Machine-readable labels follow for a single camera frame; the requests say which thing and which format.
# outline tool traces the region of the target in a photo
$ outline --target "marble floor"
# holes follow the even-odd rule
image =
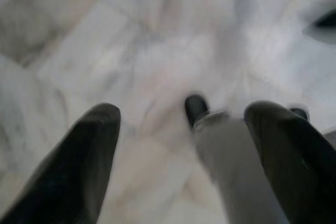
[[[184,98],[199,91],[236,117],[256,100],[304,104],[327,132],[336,34],[326,42],[307,28],[335,5],[0,0],[0,213],[76,119],[109,102],[122,128],[99,223],[229,223],[196,157]]]

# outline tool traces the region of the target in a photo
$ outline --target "black shoe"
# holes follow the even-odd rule
[[[184,102],[184,107],[190,128],[194,127],[198,119],[209,113],[205,99],[198,94],[187,97]]]
[[[120,111],[99,104],[41,162],[0,223],[95,224],[116,150]]]
[[[294,112],[296,115],[299,115],[300,117],[306,119],[309,121],[309,113],[303,109],[300,108],[292,108],[290,111]]]

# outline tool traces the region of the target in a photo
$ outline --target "person's leg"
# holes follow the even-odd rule
[[[207,104],[205,99],[197,104]],[[186,114],[191,106],[186,105]],[[200,113],[192,125],[197,153],[217,184],[230,223],[287,223],[243,120]]]

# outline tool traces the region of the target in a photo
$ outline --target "black leather shoe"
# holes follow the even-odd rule
[[[195,122],[199,118],[209,113],[205,99],[198,94],[187,97],[184,107],[190,128],[194,127]]]
[[[95,224],[109,182],[120,111],[87,112],[41,162],[0,224]]]
[[[291,108],[290,111],[309,121],[309,113],[307,111],[300,108]]]
[[[261,101],[244,119],[288,223],[336,223],[336,150],[302,111]]]

